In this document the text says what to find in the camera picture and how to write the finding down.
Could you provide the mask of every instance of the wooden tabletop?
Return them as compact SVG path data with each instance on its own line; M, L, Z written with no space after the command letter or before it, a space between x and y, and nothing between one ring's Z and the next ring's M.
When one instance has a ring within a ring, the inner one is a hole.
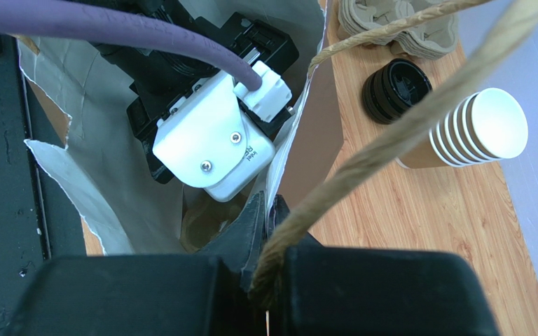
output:
M328 39L335 43L339 24L337 15L330 16ZM385 129L364 114L360 89L393 58L380 46L356 47L333 58L345 138L331 173ZM413 61L436 88L465 57L458 48L438 61ZM502 333L538 335L538 280L498 163L461 169L403 169L392 163L330 210L311 233L332 246L457 253L475 269Z

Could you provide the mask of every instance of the purple cable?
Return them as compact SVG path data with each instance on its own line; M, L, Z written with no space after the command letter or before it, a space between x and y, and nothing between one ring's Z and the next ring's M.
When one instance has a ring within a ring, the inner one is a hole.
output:
M236 54L174 24L60 0L0 0L0 34L79 39L191 57L222 70L249 90L261 77Z

